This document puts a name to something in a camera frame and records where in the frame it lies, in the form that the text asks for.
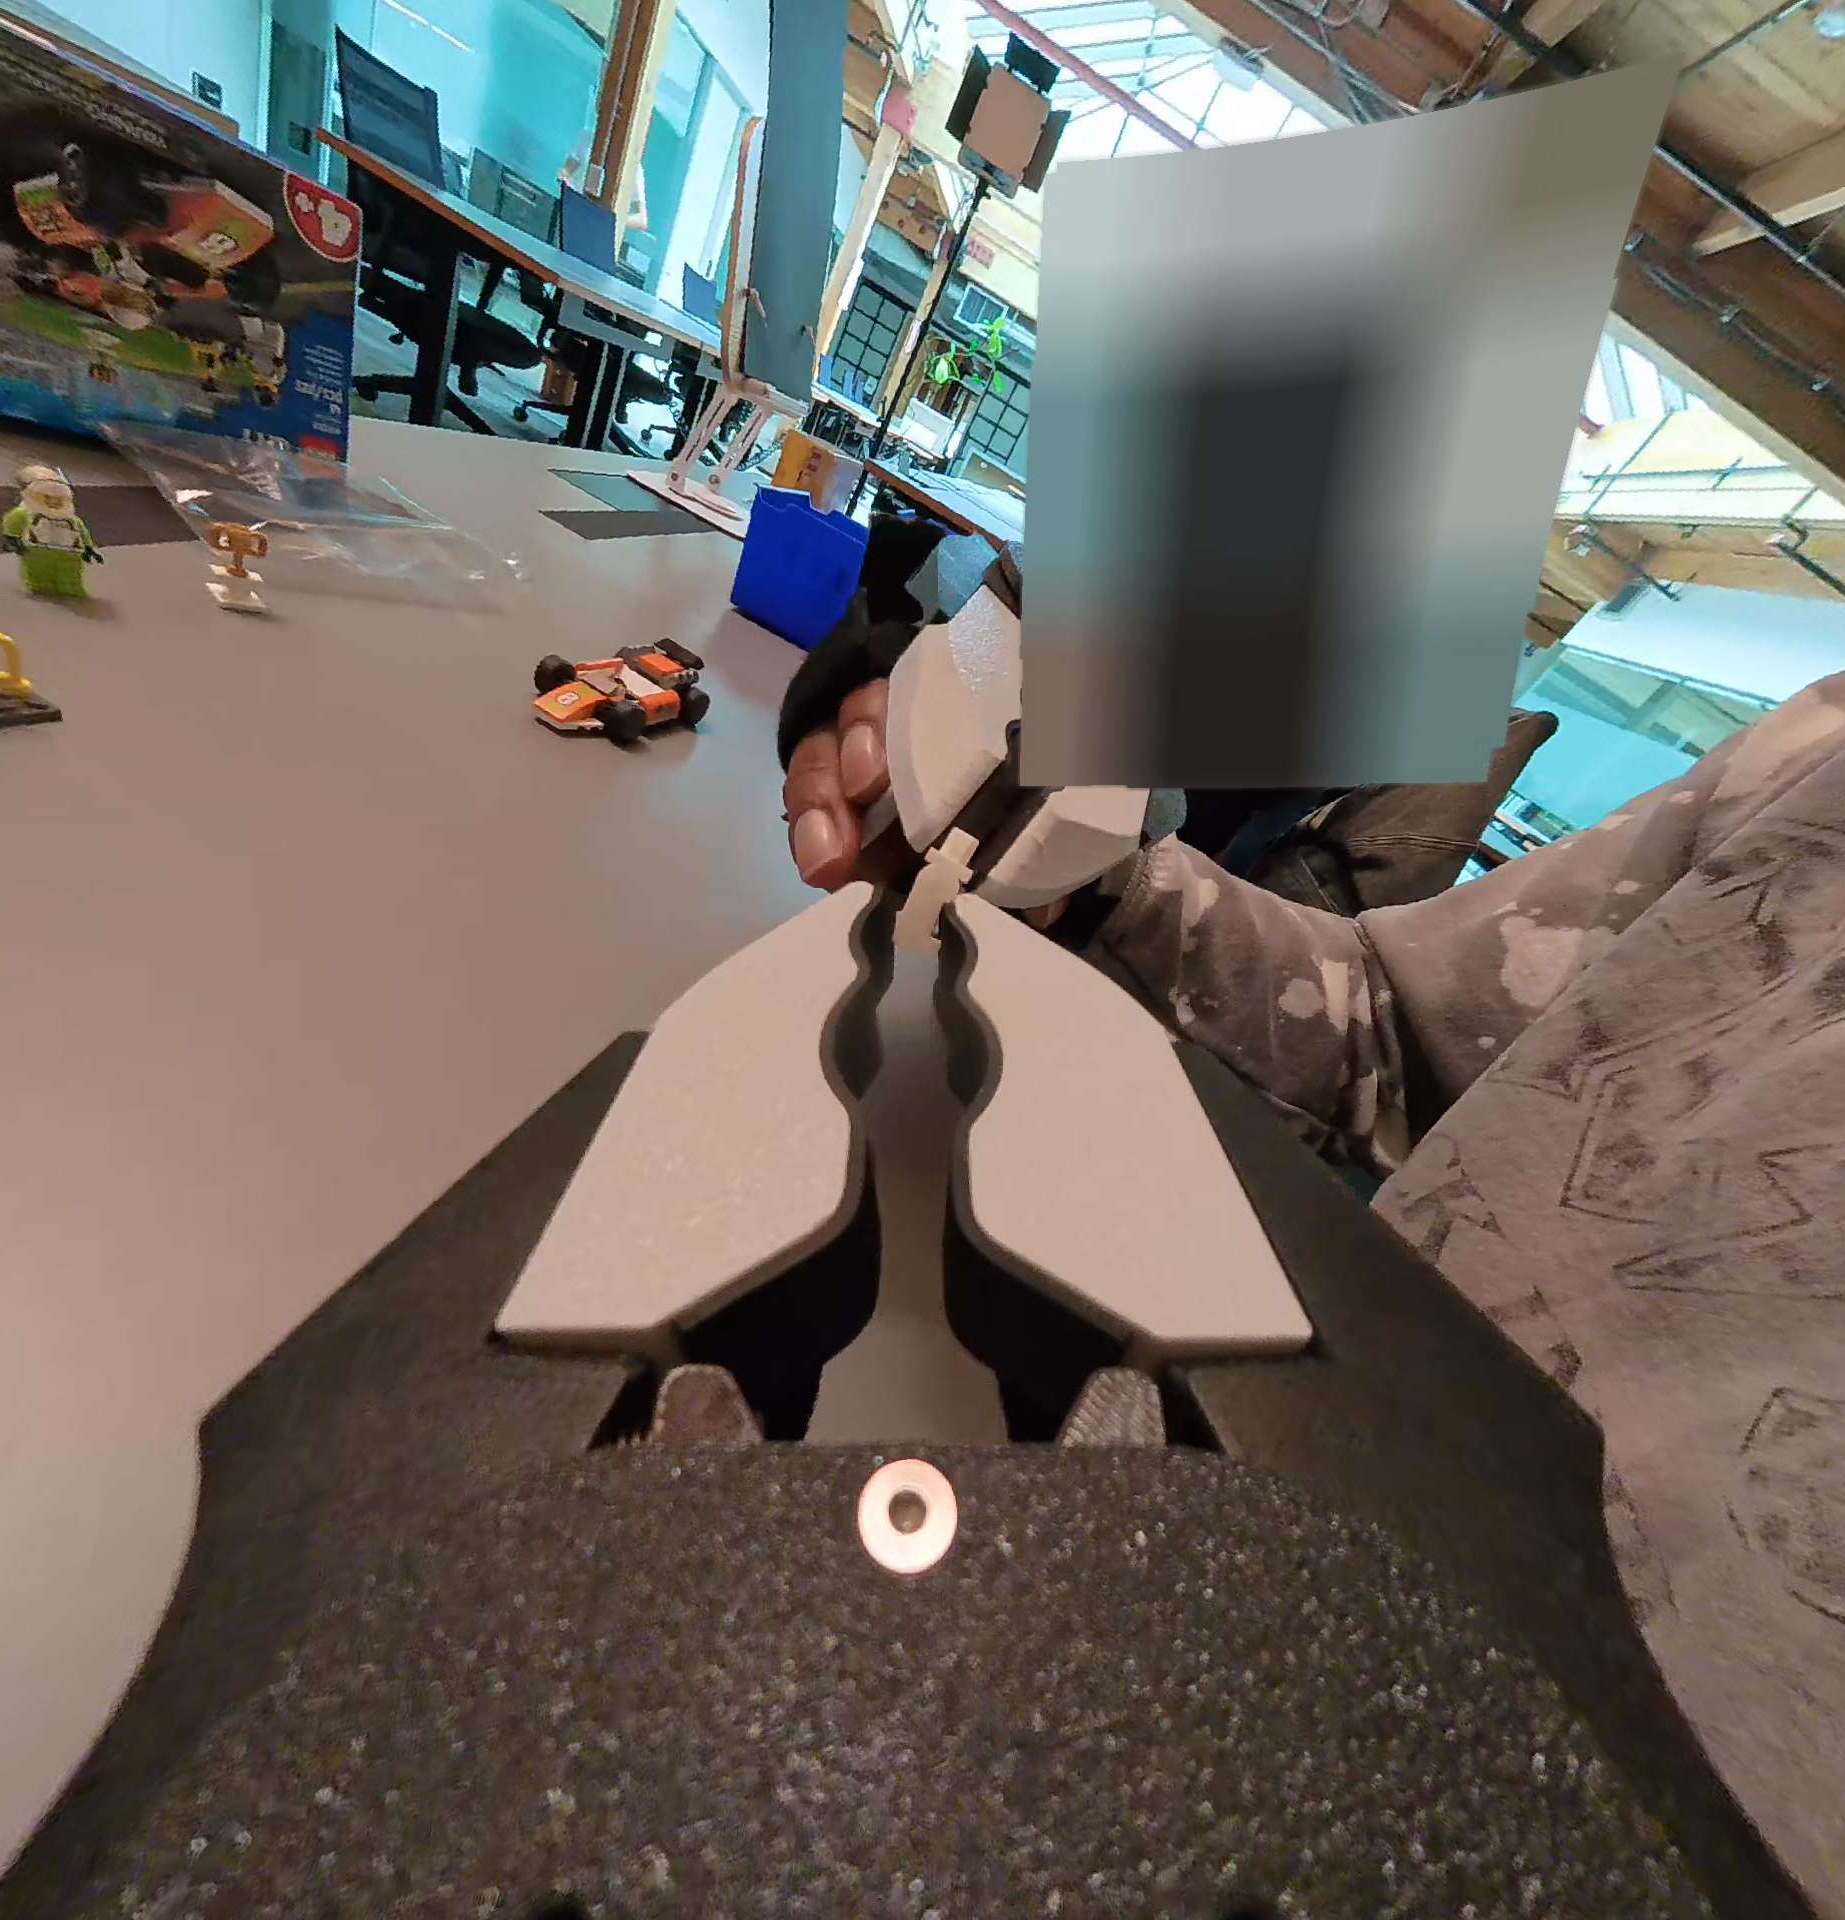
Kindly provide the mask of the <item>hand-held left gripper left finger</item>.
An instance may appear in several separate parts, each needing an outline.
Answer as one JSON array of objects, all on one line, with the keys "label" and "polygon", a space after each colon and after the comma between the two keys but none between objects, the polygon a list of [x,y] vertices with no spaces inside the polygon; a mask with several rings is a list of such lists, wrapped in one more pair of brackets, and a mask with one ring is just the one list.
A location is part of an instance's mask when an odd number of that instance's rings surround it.
[{"label": "hand-held left gripper left finger", "polygon": [[497,1311],[506,1344],[678,1352],[838,1242],[866,1190],[879,914],[839,889],[669,1005]]}]

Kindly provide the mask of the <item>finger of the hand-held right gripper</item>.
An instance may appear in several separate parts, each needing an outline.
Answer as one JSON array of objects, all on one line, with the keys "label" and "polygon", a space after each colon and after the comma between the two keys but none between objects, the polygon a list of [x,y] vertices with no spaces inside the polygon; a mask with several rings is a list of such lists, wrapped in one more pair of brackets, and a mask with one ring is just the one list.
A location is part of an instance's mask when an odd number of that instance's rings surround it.
[{"label": "finger of the hand-held right gripper", "polygon": [[984,901],[1003,912],[1061,902],[1139,848],[1150,790],[1061,787],[1034,800],[1021,823],[984,854]]},{"label": "finger of the hand-held right gripper", "polygon": [[887,781],[910,850],[936,845],[1004,763],[1017,720],[1020,616],[984,586],[890,673]]}]

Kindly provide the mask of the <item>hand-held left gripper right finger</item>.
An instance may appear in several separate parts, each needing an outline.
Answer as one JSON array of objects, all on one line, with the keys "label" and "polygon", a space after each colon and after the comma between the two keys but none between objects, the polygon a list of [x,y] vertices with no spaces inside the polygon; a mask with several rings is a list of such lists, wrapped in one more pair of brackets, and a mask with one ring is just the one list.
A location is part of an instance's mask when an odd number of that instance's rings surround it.
[{"label": "hand-held left gripper right finger", "polygon": [[1164,1026],[990,902],[947,912],[974,1026],[957,1221],[1138,1360],[1289,1356],[1314,1338]]}]

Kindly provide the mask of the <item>small white lego piece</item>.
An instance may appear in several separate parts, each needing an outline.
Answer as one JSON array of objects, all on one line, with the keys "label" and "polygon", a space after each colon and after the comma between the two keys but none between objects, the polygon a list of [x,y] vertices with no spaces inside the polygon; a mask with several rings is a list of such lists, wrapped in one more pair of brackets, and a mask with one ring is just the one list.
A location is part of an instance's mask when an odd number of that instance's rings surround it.
[{"label": "small white lego piece", "polygon": [[951,828],[932,846],[908,885],[893,922],[897,950],[933,950],[938,922],[945,908],[957,901],[972,876],[976,840],[972,834]]}]

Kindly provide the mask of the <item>orange lego race car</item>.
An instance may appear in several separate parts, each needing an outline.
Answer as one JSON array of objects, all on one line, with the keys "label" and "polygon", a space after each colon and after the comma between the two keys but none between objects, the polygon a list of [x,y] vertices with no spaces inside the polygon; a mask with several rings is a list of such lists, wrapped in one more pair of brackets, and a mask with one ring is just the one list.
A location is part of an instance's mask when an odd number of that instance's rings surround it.
[{"label": "orange lego race car", "polygon": [[711,710],[703,661],[663,639],[609,661],[542,659],[533,668],[533,720],[550,733],[631,749],[650,733],[695,732]]}]

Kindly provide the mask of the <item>person's right forearm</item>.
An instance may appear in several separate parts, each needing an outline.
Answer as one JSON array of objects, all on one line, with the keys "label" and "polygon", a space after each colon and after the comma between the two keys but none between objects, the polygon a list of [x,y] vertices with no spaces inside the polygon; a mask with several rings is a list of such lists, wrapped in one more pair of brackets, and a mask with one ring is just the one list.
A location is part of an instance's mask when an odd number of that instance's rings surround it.
[{"label": "person's right forearm", "polygon": [[1648,918],[1692,888],[1773,722],[1552,848],[1362,915],[1282,901],[1164,840],[1089,902],[1101,929],[1081,953],[1317,1158],[1385,1179],[1544,1015],[1666,974]]}]

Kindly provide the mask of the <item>blue lego set box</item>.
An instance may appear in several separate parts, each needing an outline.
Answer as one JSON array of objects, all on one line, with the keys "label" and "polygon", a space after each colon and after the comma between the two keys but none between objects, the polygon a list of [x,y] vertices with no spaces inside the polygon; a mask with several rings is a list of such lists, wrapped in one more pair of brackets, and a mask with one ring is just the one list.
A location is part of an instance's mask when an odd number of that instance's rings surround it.
[{"label": "blue lego set box", "polygon": [[359,211],[0,19],[0,419],[342,460]]}]

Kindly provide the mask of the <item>green lego minifigure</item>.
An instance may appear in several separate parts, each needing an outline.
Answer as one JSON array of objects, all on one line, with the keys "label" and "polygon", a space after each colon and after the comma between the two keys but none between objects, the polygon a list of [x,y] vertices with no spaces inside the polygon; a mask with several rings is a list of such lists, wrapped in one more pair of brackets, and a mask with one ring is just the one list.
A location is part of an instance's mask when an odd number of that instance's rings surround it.
[{"label": "green lego minifigure", "polygon": [[16,499],[0,518],[0,541],[16,560],[24,589],[46,601],[88,601],[92,564],[104,555],[76,512],[59,468],[26,463],[14,471]]}]

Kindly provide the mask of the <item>person's right hand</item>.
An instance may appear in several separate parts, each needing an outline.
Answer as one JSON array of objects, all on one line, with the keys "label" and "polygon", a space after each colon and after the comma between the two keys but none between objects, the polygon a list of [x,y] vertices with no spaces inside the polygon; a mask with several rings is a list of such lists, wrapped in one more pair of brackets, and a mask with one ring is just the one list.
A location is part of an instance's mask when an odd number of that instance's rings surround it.
[{"label": "person's right hand", "polygon": [[831,700],[790,689],[777,724],[781,811],[790,860],[805,885],[834,894],[853,882],[906,885],[917,856],[897,825],[877,825],[890,794],[890,678]]}]

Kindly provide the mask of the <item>blue plastic bin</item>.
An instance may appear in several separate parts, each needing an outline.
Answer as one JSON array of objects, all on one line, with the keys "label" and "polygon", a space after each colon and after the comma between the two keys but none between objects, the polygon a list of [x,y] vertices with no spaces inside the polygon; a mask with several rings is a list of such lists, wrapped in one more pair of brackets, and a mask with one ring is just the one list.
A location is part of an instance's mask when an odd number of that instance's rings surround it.
[{"label": "blue plastic bin", "polygon": [[860,582],[867,525],[807,493],[762,487],[749,501],[731,606],[804,654],[822,643]]}]

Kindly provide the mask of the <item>orange cardboard box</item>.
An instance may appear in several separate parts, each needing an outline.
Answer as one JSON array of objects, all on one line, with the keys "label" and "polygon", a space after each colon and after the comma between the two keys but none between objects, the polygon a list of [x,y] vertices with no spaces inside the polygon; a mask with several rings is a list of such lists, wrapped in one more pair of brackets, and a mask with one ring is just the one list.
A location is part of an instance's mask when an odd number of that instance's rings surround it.
[{"label": "orange cardboard box", "polygon": [[776,490],[804,493],[818,512],[847,512],[861,471],[861,458],[790,427],[780,435],[770,484]]}]

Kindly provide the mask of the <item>white display stand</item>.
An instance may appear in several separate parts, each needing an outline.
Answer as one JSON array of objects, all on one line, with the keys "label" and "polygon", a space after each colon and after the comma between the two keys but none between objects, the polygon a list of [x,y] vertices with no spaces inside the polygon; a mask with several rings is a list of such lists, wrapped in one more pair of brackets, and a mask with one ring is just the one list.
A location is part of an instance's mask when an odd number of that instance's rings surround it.
[{"label": "white display stand", "polygon": [[[767,424],[787,424],[805,415],[815,384],[817,358],[811,349],[794,352],[800,358],[790,360],[790,384],[787,390],[747,368],[749,324],[762,318],[765,305],[753,286],[731,292],[720,324],[714,396],[696,415],[681,451],[673,455],[662,471],[635,470],[625,474],[635,487],[651,493],[658,501],[675,507],[737,541],[747,531],[749,511],[728,495],[728,484],[762,437]],[[727,423],[733,423],[735,432],[720,449],[715,466],[710,468],[705,479],[695,479],[696,460],[711,449],[717,429]]]}]

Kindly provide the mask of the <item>black mesh office chair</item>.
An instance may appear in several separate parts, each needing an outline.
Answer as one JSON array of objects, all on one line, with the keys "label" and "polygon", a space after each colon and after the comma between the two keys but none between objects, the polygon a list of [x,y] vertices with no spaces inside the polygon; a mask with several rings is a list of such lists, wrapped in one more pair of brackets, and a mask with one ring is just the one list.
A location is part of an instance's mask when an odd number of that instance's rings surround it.
[{"label": "black mesh office chair", "polygon": [[1481,783],[1362,785],[1312,808],[1239,874],[1282,901],[1353,918],[1430,901],[1456,884],[1498,805],[1557,733],[1544,710],[1511,710]]}]

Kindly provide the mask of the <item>tall black panel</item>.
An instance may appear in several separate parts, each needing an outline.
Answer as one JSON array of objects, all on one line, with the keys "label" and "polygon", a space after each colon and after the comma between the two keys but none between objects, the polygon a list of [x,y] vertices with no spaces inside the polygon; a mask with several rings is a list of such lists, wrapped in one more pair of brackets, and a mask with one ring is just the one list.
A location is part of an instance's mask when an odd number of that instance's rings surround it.
[{"label": "tall black panel", "polygon": [[847,2],[767,6],[767,90],[733,265],[740,370],[807,409],[842,150]]}]

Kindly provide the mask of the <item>long wooden office desk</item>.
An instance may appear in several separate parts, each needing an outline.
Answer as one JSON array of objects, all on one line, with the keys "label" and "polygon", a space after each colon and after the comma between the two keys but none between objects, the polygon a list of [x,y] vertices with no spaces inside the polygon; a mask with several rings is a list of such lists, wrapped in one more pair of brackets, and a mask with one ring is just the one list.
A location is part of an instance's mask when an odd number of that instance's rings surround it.
[{"label": "long wooden office desk", "polygon": [[667,346],[670,370],[678,379],[678,414],[669,449],[678,451],[715,384],[717,327],[700,324],[644,290],[532,238],[342,135],[317,129],[315,137],[352,173],[380,182],[398,212],[429,228],[422,273],[413,286],[411,327],[404,328],[418,354],[416,368],[406,376],[358,376],[352,381],[358,396],[404,395],[410,423],[418,427],[436,427],[448,415],[464,423],[473,419],[470,402],[450,384],[450,368],[461,308],[459,265],[476,259],[533,277],[557,293],[550,324],[572,330],[577,347],[577,398],[562,434],[565,447],[609,451],[627,362],[654,358]]}]

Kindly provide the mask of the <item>clear plastic bag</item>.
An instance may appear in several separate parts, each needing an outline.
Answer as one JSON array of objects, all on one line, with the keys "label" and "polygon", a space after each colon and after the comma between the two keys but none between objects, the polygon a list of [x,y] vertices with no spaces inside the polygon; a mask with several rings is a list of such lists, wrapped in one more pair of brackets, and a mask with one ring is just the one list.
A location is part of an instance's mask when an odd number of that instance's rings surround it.
[{"label": "clear plastic bag", "polygon": [[158,424],[106,423],[101,435],[164,495],[215,564],[232,562],[218,531],[240,530],[255,541],[249,562],[285,592],[480,613],[508,609],[526,589],[519,555],[336,458]]}]

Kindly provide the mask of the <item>studio light panel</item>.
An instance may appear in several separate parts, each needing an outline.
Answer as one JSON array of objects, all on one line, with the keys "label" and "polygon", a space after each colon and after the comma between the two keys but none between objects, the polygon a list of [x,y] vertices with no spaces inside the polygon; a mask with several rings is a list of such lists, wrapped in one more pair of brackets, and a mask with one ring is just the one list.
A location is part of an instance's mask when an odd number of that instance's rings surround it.
[{"label": "studio light panel", "polygon": [[1038,192],[1068,121],[1049,103],[1056,79],[1059,64],[1017,34],[1001,61],[972,47],[945,115],[957,166],[1004,198]]}]

